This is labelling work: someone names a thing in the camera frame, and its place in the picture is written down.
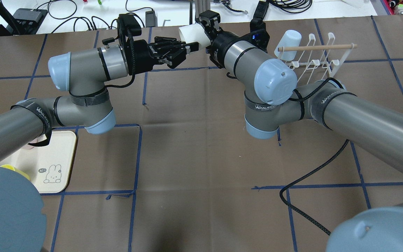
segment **blue painter's tape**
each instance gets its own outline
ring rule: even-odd
[[[376,24],[376,21],[374,20],[374,16],[371,16],[371,20],[373,21],[374,29],[376,30],[377,36],[379,37],[380,44],[381,44],[382,47],[383,47],[383,51],[384,51],[385,54],[387,55],[387,58],[388,58],[389,63],[390,63],[391,70],[393,71],[393,74],[395,75],[396,82],[398,83],[399,89],[400,89],[400,91],[401,91],[401,93],[402,93],[402,95],[403,95],[403,87],[402,87],[402,84],[400,83],[400,80],[399,80],[399,77],[398,77],[398,75],[397,75],[397,73],[396,73],[396,69],[395,69],[395,67],[394,67],[394,65],[393,65],[393,62],[391,62],[390,55],[388,54],[388,50],[387,50],[387,48],[386,48],[386,46],[385,46],[385,43],[384,43],[383,40],[382,40],[382,37],[381,37],[380,32],[379,32],[379,29],[377,28],[377,24]]]
[[[38,54],[37,62],[35,63],[34,72],[32,73],[32,77],[30,78],[30,81],[29,81],[29,86],[27,87],[26,94],[24,95],[24,99],[27,99],[27,96],[29,96],[30,87],[32,86],[32,82],[34,81],[35,72],[37,71],[38,64],[40,63],[41,54],[43,53],[44,45],[46,44],[47,38],[48,38],[48,34],[45,34],[44,39],[43,39],[43,44],[40,49],[40,53]]]
[[[148,72],[146,72],[146,76],[144,76],[144,90],[142,91],[142,105],[146,105],[146,92],[147,92],[147,77]]]
[[[391,15],[390,10],[388,9],[387,5],[385,4],[385,0],[380,0],[380,3],[383,5],[383,8],[387,12],[387,15]]]
[[[112,196],[118,196],[118,197],[123,197],[123,198],[130,198],[130,196],[132,196],[133,194],[135,194],[136,193],[136,191],[132,191],[131,193],[129,193],[129,194],[109,194],[105,199],[106,200],[109,200],[109,199],[111,199],[112,198]]]
[[[289,190],[286,190],[286,193],[287,193],[287,202],[291,204]],[[293,213],[290,207],[288,207],[288,218],[290,220],[290,231],[291,231],[291,239],[293,242],[293,251],[298,252],[298,245],[296,244],[295,224],[293,222]]]
[[[61,210],[62,210],[62,207],[63,207],[63,200],[64,200],[64,195],[62,195],[61,198],[60,198],[59,211],[57,213],[56,226],[54,228],[54,236],[52,237],[51,252],[54,252],[54,248],[55,248],[55,245],[56,245],[57,231],[59,229]]]
[[[99,31],[96,32],[96,39],[94,39],[94,46],[93,48],[96,48],[97,46],[97,40],[99,39]]]

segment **light blue joint cap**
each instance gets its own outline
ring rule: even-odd
[[[280,105],[293,94],[298,79],[293,70],[279,59],[268,59],[254,76],[257,97],[269,105]]]
[[[105,132],[110,131],[114,128],[116,124],[116,117],[114,110],[111,110],[108,115],[100,120],[98,123],[94,124],[93,126],[85,127],[86,131],[90,134],[104,134]]]
[[[71,52],[50,58],[48,68],[56,88],[60,91],[69,91]]]
[[[383,207],[357,214],[340,224],[326,252],[403,252],[403,207]]]
[[[247,126],[248,134],[257,139],[270,139],[274,137],[276,135],[276,132],[278,131],[278,129],[276,129],[275,131],[261,131],[260,129],[255,128],[253,125],[251,125],[247,121],[247,118],[245,118],[245,123]]]

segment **braided black cable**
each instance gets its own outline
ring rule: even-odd
[[[291,188],[292,186],[294,186],[295,184],[301,182],[302,180],[308,178],[310,175],[314,174],[315,172],[318,172],[319,170],[321,170],[323,167],[325,167],[326,165],[330,164],[334,159],[336,159],[340,153],[343,152],[343,150],[346,148],[346,145],[349,143],[349,139],[346,139],[346,141],[344,142],[344,144],[342,145],[342,147],[340,148],[340,150],[337,151],[337,153],[334,154],[334,156],[332,156],[328,161],[326,161],[324,164],[318,166],[317,168],[315,168],[313,171],[307,173],[306,175],[300,177],[299,179],[296,179],[295,181],[293,181],[292,183],[284,186],[283,189],[280,190],[280,197],[281,200],[284,202],[284,204],[286,204],[288,207],[290,207],[291,209],[293,209],[295,212],[299,213],[302,217],[308,219],[310,222],[312,222],[314,225],[316,225],[317,227],[319,227],[321,230],[323,230],[328,236],[331,234],[331,232],[325,228],[325,226],[321,225],[319,222],[317,222],[315,219],[313,219],[312,217],[310,217],[308,214],[306,214],[305,212],[301,211],[299,208],[297,208],[296,206],[290,204],[285,198],[284,198],[284,192],[286,190],[288,190],[289,188]]]
[[[267,0],[267,2],[282,11],[297,14],[308,10],[312,6],[313,0]]]
[[[329,78],[325,79],[325,80],[323,81],[323,83],[321,83],[320,86],[318,86],[317,88],[315,88],[315,90],[313,90],[313,91],[312,91],[310,94],[308,94],[307,96],[305,96],[305,97],[303,97],[303,98],[300,98],[300,99],[289,98],[288,100],[291,100],[291,101],[293,101],[293,102],[303,102],[303,101],[309,99],[310,97],[312,97],[312,96],[313,96],[314,94],[316,94],[318,91],[320,91],[320,89],[322,89],[322,88],[324,87],[324,85],[326,85],[330,80],[332,80],[332,81],[334,81],[334,82],[336,82],[336,83],[340,83],[338,80],[336,80],[336,79],[334,79],[334,78],[332,78],[332,77],[329,77]]]
[[[135,48],[134,48],[134,43],[133,43],[133,35],[130,32],[130,29],[127,29],[127,36],[128,36],[128,40],[130,41],[130,50],[131,50],[131,54],[132,54],[132,78],[131,80],[125,84],[125,85],[107,85],[107,88],[126,88],[130,85],[133,84],[133,82],[135,81],[135,71],[136,71],[136,54],[135,54]]]

